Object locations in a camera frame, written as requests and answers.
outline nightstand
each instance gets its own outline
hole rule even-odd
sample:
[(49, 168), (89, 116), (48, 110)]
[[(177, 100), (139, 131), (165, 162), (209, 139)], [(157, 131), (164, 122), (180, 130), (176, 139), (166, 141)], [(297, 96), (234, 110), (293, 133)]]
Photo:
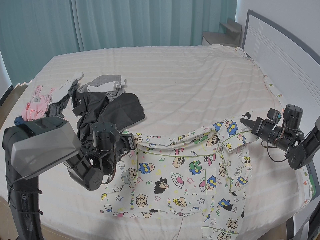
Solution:
[(226, 29), (226, 33), (203, 32), (202, 45), (220, 44), (223, 46), (239, 46), (242, 25), (231, 18), (228, 18), (227, 23), (220, 22), (220, 25)]

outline blue star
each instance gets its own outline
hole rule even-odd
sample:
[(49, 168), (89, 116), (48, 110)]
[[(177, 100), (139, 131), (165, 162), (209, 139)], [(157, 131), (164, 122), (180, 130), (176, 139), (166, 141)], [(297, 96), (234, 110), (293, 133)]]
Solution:
[(197, 200), (199, 202), (199, 204), (204, 204), (205, 203), (205, 199), (200, 198), (199, 200)]
[(118, 195), (118, 196), (115, 197), (115, 200), (121, 202), (121, 199), (122, 199), (122, 198), (123, 198), (123, 196)]

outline star print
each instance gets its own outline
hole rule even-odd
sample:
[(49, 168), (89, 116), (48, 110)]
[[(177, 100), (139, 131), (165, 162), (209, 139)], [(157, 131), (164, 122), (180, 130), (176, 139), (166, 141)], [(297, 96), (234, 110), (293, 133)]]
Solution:
[(205, 199), (200, 198), (199, 200), (197, 200), (199, 202), (199, 204), (204, 204), (205, 203)]
[(212, 226), (213, 226), (214, 224), (216, 224), (216, 218), (212, 219), (210, 224), (211, 224)]
[(120, 202), (121, 202), (121, 199), (123, 198), (123, 196), (118, 195), (118, 196), (116, 196), (115, 198), (116, 198), (116, 199), (115, 199), (116, 201), (120, 201)]
[(143, 180), (141, 179), (141, 176), (137, 178), (137, 182), (143, 182)]
[(189, 182), (189, 184), (191, 184), (192, 182), (194, 182), (194, 180), (193, 180), (192, 178), (188, 178), (188, 177), (187, 177), (187, 179), (188, 179), (188, 180), (186, 180), (186, 182)]

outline bed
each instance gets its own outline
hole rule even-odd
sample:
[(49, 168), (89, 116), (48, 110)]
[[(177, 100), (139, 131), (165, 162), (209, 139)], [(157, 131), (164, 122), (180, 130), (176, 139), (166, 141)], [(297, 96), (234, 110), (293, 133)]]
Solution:
[[(125, 76), (126, 92), (139, 97), (146, 114), (146, 119), (130, 130), (150, 135), (179, 135), (249, 109), (255, 117), (266, 118), (269, 108), (282, 111), (286, 104), (284, 98), (298, 104), (304, 98), (293, 96), (286, 88), (281, 90), (283, 82), (277, 82), (279, 72), (271, 70), (274, 68), (271, 61), (276, 61), (277, 54), (262, 56), (268, 49), (275, 50), (271, 45), (263, 50), (264, 37), (280, 39), (279, 31), (260, 16), (248, 13), (244, 50), (221, 45), (130, 47), (56, 56), (22, 94), (1, 128), (0, 136), (5, 128), (13, 125), (37, 85), (43, 85), (42, 91), (46, 93), (72, 77), (75, 71), (84, 74), (81, 84), (104, 74)], [(270, 26), (270, 33), (262, 32), (261, 25), (264, 31)], [(285, 42), (290, 41), (287, 39), (277, 47), (284, 49)], [(279, 63), (278, 67), (287, 73), (292, 67), (289, 63)], [(306, 64), (296, 64), (305, 70)], [(72, 113), (70, 102), (63, 114), (76, 132), (78, 118)], [(306, 102), (299, 105), (309, 108)], [(316, 114), (309, 114), (305, 109), (303, 131), (312, 127), (310, 124), (315, 121)], [(248, 186), (246, 216), (237, 239), (254, 240), (300, 211), (310, 201), (312, 193), (306, 168), (292, 170), (286, 162), (273, 163), (257, 141), (250, 145), (249, 151), (254, 180)], [(283, 153), (278, 150), (274, 156), (280, 158)], [(2, 149), (0, 166), (4, 168)], [(317, 177), (315, 171), (308, 170)], [(85, 190), (69, 177), (62, 164), (39, 177), (39, 189), (43, 191), (39, 199), (42, 223), (77, 239), (202, 238), (201, 213), (168, 220), (118, 218), (100, 213), (103, 207), (100, 207), (99, 197), (103, 190)], [(7, 195), (4, 171), (0, 175), (0, 195), (4, 198)]]

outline barcode label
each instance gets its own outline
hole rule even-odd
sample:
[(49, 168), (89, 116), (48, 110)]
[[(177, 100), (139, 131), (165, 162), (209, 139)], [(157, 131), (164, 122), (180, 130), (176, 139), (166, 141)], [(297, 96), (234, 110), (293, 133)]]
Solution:
[(134, 150), (134, 142), (132, 141), (132, 138), (129, 137), (128, 141), (129, 141), (129, 145), (130, 145), (131, 150)]

